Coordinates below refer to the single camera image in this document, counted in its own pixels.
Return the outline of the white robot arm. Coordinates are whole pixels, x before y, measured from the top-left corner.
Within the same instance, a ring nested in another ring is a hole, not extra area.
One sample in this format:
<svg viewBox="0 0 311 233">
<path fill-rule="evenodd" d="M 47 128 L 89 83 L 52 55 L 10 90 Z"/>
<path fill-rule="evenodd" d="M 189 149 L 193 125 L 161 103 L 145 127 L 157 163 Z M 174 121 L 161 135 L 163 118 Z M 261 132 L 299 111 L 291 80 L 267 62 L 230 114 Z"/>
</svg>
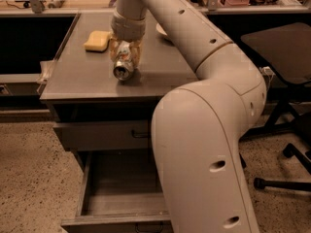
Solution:
<svg viewBox="0 0 311 233">
<path fill-rule="evenodd" d="M 259 233 L 239 139 L 266 97 L 259 69 L 186 0 L 117 0 L 117 40 L 141 39 L 152 14 L 197 76 L 168 92 L 152 119 L 155 164 L 174 233 Z"/>
</svg>

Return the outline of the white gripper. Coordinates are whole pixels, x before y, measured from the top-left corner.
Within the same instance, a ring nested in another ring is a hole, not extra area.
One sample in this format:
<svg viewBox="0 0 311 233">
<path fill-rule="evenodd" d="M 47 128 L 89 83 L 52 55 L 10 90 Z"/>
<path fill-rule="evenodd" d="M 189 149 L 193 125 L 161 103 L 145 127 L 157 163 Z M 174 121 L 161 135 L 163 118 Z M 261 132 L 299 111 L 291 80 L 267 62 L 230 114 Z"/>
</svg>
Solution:
<svg viewBox="0 0 311 233">
<path fill-rule="evenodd" d="M 115 34 L 116 39 L 112 38 L 109 42 L 109 54 L 112 61 L 116 60 L 120 41 L 133 42 L 132 43 L 132 59 L 135 67 L 139 65 L 142 41 L 146 29 L 146 13 L 144 9 L 138 12 L 136 18 L 131 18 L 129 15 L 122 15 L 117 10 L 114 10 L 113 18 L 111 20 L 111 28 Z"/>
</svg>

